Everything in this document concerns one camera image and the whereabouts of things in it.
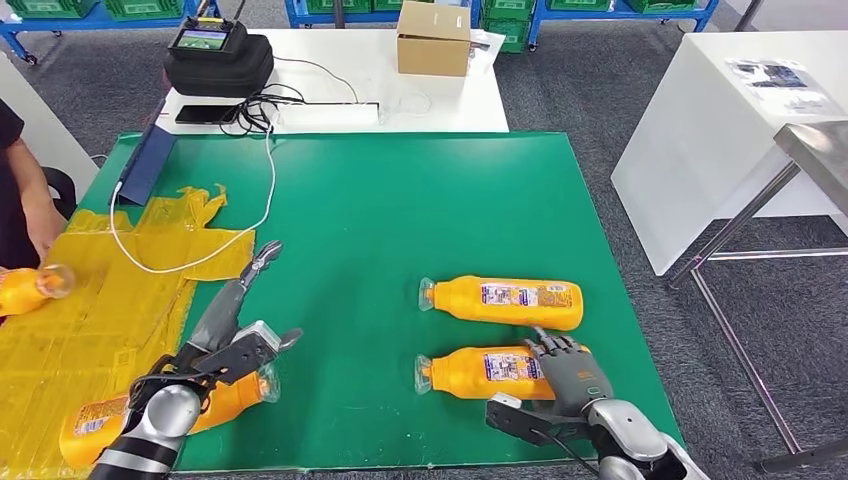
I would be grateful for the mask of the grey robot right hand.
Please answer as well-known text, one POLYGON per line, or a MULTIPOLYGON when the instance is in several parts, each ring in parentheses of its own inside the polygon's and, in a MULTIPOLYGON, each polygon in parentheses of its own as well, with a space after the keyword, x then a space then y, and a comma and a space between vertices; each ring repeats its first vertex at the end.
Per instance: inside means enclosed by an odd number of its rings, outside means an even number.
POLYGON ((551 413, 576 417, 595 400, 611 399, 612 386, 589 349, 568 335, 534 326, 537 339, 526 339, 554 394, 551 413))

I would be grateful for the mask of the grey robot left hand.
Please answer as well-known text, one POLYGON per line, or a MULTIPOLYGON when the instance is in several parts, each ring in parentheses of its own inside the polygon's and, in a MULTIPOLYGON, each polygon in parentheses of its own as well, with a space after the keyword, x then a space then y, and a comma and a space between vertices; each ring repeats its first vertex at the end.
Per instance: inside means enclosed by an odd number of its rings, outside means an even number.
POLYGON ((218 291, 192 331, 188 343, 210 353, 228 345, 238 331, 238 314, 248 290, 259 274, 274 261, 283 249, 279 240, 266 243, 241 274, 227 281, 218 291))

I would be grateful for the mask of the person's hand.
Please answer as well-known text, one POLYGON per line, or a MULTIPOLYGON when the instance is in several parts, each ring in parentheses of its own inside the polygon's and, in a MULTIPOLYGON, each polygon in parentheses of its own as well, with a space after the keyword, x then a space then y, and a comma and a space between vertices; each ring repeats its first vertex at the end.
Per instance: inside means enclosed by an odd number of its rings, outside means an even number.
POLYGON ((39 211, 27 218, 28 234, 41 261, 47 258, 58 236, 63 232, 66 219, 55 209, 39 211))

